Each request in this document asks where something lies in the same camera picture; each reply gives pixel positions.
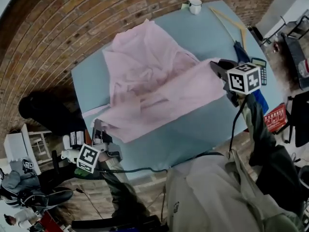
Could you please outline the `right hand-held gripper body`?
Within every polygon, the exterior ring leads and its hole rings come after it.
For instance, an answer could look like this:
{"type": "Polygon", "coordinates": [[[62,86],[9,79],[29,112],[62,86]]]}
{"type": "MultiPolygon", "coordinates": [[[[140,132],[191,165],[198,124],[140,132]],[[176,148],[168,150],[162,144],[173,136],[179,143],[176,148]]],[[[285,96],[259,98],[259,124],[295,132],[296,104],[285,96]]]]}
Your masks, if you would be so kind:
{"type": "Polygon", "coordinates": [[[237,107],[237,94],[248,95],[261,87],[261,68],[249,62],[238,65],[233,69],[227,69],[227,80],[223,81],[223,89],[228,99],[237,107]]]}

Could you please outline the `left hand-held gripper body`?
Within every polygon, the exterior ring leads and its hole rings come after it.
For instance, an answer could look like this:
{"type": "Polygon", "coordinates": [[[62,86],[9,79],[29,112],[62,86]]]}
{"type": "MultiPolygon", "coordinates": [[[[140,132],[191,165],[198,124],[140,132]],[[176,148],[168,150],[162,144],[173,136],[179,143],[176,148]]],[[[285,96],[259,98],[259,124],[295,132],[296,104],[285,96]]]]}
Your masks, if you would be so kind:
{"type": "Polygon", "coordinates": [[[101,143],[93,145],[83,144],[80,149],[76,165],[78,168],[93,174],[101,153],[106,153],[110,158],[116,158],[118,161],[122,160],[122,153],[120,146],[112,143],[101,143]]]}

